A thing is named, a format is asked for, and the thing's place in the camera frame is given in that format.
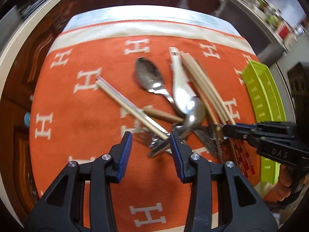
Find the right hand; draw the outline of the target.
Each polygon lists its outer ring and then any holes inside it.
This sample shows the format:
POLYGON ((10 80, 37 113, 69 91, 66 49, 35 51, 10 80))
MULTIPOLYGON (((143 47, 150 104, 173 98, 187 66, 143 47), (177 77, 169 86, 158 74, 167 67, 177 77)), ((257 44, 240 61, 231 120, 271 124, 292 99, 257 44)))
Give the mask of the right hand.
POLYGON ((277 184, 263 197, 265 202, 281 202, 291 194, 292 176, 288 172, 288 167, 281 164, 277 184))

